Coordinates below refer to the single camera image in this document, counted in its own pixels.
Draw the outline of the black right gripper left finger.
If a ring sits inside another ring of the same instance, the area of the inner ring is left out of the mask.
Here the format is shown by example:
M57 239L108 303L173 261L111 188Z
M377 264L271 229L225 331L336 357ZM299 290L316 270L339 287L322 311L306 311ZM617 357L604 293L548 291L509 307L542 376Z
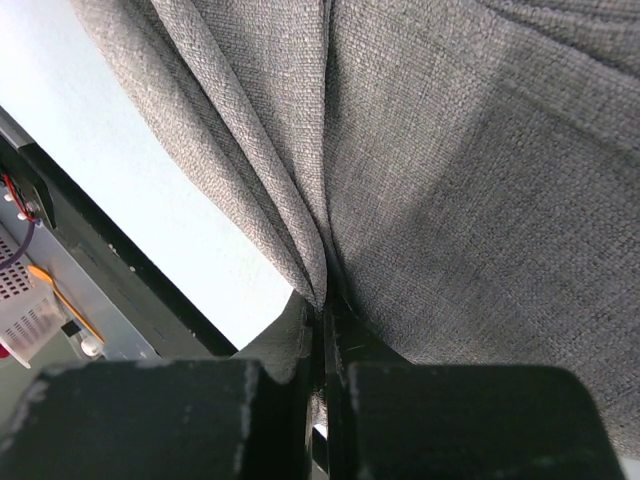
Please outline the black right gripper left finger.
M293 294L234 356L43 370L1 440L5 479L307 479L313 308Z

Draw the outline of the grey cloth napkin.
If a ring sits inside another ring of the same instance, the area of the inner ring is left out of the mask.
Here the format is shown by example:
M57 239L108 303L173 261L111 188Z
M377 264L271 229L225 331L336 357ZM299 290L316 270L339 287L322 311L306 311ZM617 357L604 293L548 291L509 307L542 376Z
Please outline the grey cloth napkin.
M635 1L77 1L171 159L417 363L530 363L639 455Z

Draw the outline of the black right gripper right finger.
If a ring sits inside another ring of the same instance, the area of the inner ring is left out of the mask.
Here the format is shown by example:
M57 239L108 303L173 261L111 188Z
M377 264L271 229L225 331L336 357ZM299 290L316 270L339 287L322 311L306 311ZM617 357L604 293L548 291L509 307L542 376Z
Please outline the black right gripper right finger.
M620 479L588 390L531 365L415 365L343 299L323 312L333 479Z

